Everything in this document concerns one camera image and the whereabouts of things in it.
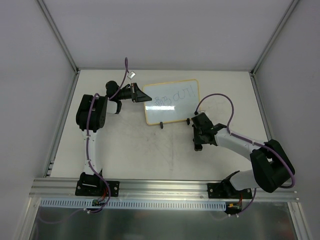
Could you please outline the black felt eraser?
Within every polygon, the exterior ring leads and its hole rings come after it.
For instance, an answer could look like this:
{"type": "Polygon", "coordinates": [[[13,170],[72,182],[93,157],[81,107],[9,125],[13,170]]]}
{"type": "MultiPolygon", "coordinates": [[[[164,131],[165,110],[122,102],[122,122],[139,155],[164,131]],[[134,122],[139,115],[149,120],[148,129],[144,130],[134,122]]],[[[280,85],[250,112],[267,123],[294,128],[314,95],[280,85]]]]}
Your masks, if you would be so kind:
{"type": "Polygon", "coordinates": [[[196,152],[202,151],[203,150],[203,146],[201,144],[194,144],[194,150],[196,152]]]}

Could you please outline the yellow framed whiteboard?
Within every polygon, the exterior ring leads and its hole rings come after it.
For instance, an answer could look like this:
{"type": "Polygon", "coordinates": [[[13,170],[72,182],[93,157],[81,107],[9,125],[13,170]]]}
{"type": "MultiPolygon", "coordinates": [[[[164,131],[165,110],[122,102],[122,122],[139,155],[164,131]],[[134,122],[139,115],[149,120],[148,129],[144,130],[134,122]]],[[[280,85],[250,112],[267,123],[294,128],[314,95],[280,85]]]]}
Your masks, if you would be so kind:
{"type": "Polygon", "coordinates": [[[152,98],[144,103],[145,120],[150,126],[191,119],[200,102],[196,79],[147,84],[142,91],[152,98]]]}

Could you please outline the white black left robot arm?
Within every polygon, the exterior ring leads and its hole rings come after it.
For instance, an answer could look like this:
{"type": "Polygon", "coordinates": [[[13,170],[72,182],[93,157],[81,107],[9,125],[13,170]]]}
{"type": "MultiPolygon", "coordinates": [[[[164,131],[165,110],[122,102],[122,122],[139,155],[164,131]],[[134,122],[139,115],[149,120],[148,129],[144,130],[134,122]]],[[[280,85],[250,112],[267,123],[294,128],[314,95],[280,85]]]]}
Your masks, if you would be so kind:
{"type": "Polygon", "coordinates": [[[98,133],[105,126],[107,114],[120,113],[122,100],[132,100],[134,103],[152,100],[135,82],[123,86],[111,80],[106,83],[105,88],[105,96],[98,93],[83,95],[76,113],[75,121],[81,130],[85,147],[84,167],[77,181],[76,196],[101,198],[118,196],[120,183],[103,180],[102,161],[97,152],[98,133]]]}

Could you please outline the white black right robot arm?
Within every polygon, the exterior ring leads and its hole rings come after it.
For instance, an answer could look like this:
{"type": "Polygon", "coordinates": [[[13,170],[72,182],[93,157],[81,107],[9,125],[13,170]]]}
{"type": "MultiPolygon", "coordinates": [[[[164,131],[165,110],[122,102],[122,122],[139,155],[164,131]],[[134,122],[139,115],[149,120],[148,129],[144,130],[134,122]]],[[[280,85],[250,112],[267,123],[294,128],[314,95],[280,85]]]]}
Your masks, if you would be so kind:
{"type": "Polygon", "coordinates": [[[273,193],[278,188],[295,185],[295,169],[278,141],[251,140],[232,132],[227,125],[214,125],[205,113],[191,120],[195,151],[201,151],[203,145],[214,145],[231,150],[251,163],[251,170],[235,171],[220,182],[217,189],[229,198],[235,198],[245,189],[261,188],[273,193]]]}

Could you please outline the black whiteboard stand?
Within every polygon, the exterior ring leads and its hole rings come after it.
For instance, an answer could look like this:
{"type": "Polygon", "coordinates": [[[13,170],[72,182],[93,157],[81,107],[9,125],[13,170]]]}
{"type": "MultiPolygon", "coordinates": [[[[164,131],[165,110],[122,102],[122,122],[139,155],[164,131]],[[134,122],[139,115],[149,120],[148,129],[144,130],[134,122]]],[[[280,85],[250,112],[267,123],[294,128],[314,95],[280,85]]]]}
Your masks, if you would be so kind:
{"type": "Polygon", "coordinates": [[[163,122],[161,121],[159,123],[159,126],[161,129],[164,128],[164,125],[168,125],[168,124],[177,124],[177,123],[182,123],[182,122],[185,122],[188,126],[191,124],[191,119],[190,118],[186,118],[186,119],[183,119],[183,120],[177,120],[177,121],[167,121],[167,122],[163,122]]]}

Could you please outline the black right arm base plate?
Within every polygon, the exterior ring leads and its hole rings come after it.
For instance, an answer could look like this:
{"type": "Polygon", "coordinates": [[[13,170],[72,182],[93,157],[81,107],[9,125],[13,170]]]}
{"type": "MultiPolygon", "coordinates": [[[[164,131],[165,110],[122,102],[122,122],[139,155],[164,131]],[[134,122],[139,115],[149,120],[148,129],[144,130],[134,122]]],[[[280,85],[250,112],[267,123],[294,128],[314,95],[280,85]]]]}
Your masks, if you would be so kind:
{"type": "Polygon", "coordinates": [[[245,188],[236,190],[230,183],[209,182],[207,185],[207,194],[209,199],[245,199],[251,200],[253,197],[252,190],[245,188]]]}

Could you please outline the aluminium mounting rail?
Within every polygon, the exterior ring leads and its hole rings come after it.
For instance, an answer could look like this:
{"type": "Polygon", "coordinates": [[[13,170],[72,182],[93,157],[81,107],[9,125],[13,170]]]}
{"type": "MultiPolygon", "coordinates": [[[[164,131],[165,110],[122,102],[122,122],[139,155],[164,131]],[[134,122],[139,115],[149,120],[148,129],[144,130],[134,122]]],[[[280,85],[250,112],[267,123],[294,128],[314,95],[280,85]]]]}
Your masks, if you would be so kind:
{"type": "MultiPolygon", "coordinates": [[[[76,178],[35,178],[29,197],[75,197],[76,178]]],[[[206,181],[192,180],[138,180],[120,179],[119,198],[128,200],[208,200],[206,181]]],[[[295,189],[277,189],[273,193],[257,189],[255,200],[258,202],[299,202],[300,196],[295,189]]]]}

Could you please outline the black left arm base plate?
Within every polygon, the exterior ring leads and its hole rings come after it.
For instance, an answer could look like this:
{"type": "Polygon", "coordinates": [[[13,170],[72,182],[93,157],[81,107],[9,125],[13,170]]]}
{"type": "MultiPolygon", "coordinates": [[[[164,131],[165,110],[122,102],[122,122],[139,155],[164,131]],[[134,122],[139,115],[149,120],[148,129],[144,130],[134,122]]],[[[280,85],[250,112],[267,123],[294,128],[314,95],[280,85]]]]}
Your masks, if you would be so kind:
{"type": "Polygon", "coordinates": [[[118,197],[120,182],[119,181],[107,181],[110,188],[99,178],[93,181],[78,181],[75,189],[75,195],[81,197],[102,197],[104,194],[106,197],[118,197]]]}

